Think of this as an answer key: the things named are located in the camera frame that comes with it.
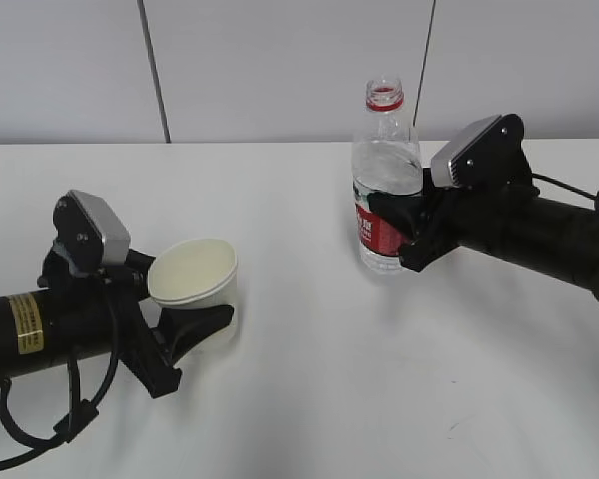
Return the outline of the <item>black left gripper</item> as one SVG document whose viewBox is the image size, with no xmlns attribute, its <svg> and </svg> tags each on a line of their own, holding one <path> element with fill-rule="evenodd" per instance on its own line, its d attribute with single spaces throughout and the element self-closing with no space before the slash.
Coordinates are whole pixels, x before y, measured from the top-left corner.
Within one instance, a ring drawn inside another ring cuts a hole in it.
<svg viewBox="0 0 599 479">
<path fill-rule="evenodd" d="M 115 351 L 150 396 L 159 398 L 179 387 L 182 372 L 174 365 L 227 329 L 235 310 L 227 304 L 162 308 L 161 345 L 140 309 L 140 302 L 149 296 L 147 275 L 155 260 L 130 249 L 123 265 L 75 277 L 67 262 L 51 250 L 43 261 L 38 284 L 50 294 L 54 309 L 45 332 L 46 344 L 59 356 L 71 350 L 81 358 Z"/>
</svg>

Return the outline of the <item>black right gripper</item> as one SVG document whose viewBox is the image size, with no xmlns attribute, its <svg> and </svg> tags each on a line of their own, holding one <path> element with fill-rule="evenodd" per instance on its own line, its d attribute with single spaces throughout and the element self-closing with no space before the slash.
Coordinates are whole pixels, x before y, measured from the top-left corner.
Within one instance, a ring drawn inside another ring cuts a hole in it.
<svg viewBox="0 0 599 479">
<path fill-rule="evenodd" d="M 476 237 L 476 230 L 460 228 L 461 207 L 483 192 L 484 182 L 446 189 L 425 177 L 422 194 L 374 192 L 367 199 L 374 214 L 411 240 L 398 250 L 400 265 L 422 272 L 460 246 L 484 253 L 484 241 Z"/>
</svg>

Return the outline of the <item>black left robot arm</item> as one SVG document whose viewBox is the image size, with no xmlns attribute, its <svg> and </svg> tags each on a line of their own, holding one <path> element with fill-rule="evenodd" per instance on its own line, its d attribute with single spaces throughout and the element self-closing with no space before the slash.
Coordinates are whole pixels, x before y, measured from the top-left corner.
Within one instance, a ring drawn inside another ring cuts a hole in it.
<svg viewBox="0 0 599 479">
<path fill-rule="evenodd" d="M 35 291 L 0 297 L 0 378 L 116 351 L 153 398 L 178 390 L 177 362 L 236 315 L 222 302 L 201 309 L 162 307 L 157 326 L 140 303 L 149 296 L 153 258 L 130 251 L 121 266 L 100 266 L 84 277 L 54 252 L 43 261 Z"/>
</svg>

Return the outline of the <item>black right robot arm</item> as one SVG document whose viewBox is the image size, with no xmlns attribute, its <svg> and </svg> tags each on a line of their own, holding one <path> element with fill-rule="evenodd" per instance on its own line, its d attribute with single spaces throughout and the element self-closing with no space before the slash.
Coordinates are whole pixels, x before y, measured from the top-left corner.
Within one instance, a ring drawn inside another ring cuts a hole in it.
<svg viewBox="0 0 599 479">
<path fill-rule="evenodd" d="M 586 289 L 599 302 L 599 190 L 586 209 L 541 197 L 533 184 L 368 197 L 371 211 L 410 237 L 401 267 L 421 272 L 464 247 Z"/>
</svg>

